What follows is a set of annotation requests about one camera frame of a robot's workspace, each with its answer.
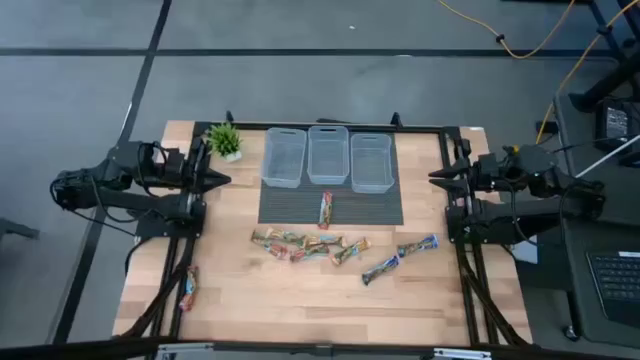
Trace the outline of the grey woven placemat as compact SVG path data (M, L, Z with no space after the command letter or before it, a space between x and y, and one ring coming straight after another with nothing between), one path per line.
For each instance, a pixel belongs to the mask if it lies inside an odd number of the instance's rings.
M386 135L390 149L381 158L390 162L386 171L393 183L380 193L357 193L352 178L340 185L312 183L304 174L297 188L261 186L258 222L261 224L317 224L322 196L333 195L332 225L402 225L404 223L396 139Z

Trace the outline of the black chair leg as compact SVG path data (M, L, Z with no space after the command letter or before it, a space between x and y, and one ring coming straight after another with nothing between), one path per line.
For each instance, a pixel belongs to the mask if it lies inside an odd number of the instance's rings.
M27 239L35 240L39 237L40 231L26 225L13 222L0 217L0 241L5 235L18 235Z

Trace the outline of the blue granola bar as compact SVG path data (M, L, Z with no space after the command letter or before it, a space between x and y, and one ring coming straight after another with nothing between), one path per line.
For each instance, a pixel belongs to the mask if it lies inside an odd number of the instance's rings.
M400 258L404 258L416 252L435 249L438 246L439 246L438 237L435 234L431 234L419 242L398 245L397 254Z
M368 286L373 280L380 277L381 275L388 273L394 270L399 266L399 256L393 255L389 259L384 262L375 265L373 268L364 272L361 276L362 282L365 286Z

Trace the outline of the black tripod stand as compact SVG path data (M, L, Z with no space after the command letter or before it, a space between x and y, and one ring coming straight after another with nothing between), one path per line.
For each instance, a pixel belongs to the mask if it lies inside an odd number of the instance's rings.
M631 86L632 99L640 101L640 85L635 79L640 73L640 1L632 5L632 0L613 0L618 5L637 46L633 53L626 54L614 36L613 24L604 19L596 0L585 0L598 25L597 34L601 35L610 50L610 55L618 62L618 66L605 75L590 89L583 93L569 95L573 106L582 112L591 112L601 101L617 90L623 83Z

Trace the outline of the black side table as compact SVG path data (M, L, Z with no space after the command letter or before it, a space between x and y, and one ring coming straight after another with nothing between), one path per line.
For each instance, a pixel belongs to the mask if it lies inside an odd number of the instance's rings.
M584 178L605 185L606 202L599 219L565 219L562 224L578 332L592 342L640 349L640 284L627 301L603 302L589 263L592 255L620 252L640 258L640 168L622 167L609 159Z

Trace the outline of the white paper sheet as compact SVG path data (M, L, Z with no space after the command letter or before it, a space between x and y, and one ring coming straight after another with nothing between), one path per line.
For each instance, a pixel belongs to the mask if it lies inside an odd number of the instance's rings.
M530 264L538 263L537 236L532 236L528 241L521 241L511 246L511 253L516 261Z

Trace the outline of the black aluminium table frame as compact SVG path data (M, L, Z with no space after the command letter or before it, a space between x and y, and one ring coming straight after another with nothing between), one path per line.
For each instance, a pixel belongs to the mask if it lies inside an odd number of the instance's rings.
M508 330L532 340L513 258L497 245L459 246L447 234L446 193L429 180L454 156L452 140L418 127L396 133L404 223L333 225L349 241L371 247L340 266L314 258L279 260L250 242L259 228L259 170L266 125L239 123L243 157L212 165L231 183L209 192L207 217L192 256L198 267L193 308L179 309L172 293L162 334L182 340L357 345L455 345L507 343L463 280L461 261L486 281ZM399 266L368 286L361 276L393 255L397 246L435 234L435 249L399 257Z

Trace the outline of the pile of colourful snack bars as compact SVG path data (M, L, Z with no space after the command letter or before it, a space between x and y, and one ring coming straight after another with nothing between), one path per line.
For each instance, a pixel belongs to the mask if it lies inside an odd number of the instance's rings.
M256 231L252 232L251 242L263 247L267 252L280 260L286 259L289 254L288 248L286 246L274 243L273 241L268 240Z

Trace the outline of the black crossbar with silver brackets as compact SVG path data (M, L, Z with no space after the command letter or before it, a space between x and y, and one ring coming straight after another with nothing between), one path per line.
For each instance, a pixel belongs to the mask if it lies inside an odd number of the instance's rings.
M277 352L333 356L339 354L475 356L478 360L633 360L617 356L585 354L543 349L539 346L508 346L479 344L455 345L357 345L357 344L309 344L234 341L191 341L170 337L122 338L110 340L45 344L26 347L0 348L0 360L84 360L125 359L152 353L177 353L186 350Z

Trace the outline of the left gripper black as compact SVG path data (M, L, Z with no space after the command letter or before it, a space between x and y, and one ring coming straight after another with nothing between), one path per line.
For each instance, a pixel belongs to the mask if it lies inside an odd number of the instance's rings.
M218 171L205 168L205 158L207 157L207 145L201 138L196 138L192 143L185 156L182 174L173 177L174 189L185 189L193 193L204 193L206 190L224 186L231 182L228 175Z

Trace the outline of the green plant in white pot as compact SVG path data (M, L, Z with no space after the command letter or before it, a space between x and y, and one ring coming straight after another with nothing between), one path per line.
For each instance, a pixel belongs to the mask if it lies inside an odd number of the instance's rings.
M230 122L211 125L205 131L204 141L210 154L217 154L228 163L242 158L242 140L239 131Z

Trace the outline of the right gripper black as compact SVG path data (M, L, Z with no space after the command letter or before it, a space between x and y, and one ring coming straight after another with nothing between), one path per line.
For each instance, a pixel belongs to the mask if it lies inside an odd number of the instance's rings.
M464 179L453 179L464 174ZM494 153L482 154L470 165L456 162L429 173L429 182L444 189L453 199L464 198L467 210L481 210L500 204L495 186L500 182L497 157Z

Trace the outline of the black power adapter brick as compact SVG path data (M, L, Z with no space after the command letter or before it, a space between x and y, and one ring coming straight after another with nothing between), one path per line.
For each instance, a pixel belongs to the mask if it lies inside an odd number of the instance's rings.
M595 147L610 152L640 134L640 103L605 98L596 109Z

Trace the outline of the clear plastic bin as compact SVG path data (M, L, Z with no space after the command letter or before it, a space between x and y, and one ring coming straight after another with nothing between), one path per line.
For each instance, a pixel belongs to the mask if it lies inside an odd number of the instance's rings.
M312 126L308 132L307 174L317 185L341 185L349 175L349 131L344 126Z
M261 178L270 187L297 188L302 177L307 135L290 128L270 128L265 135Z
M391 145L391 137L382 133L356 133L351 137L351 185L355 193L383 194L394 185Z

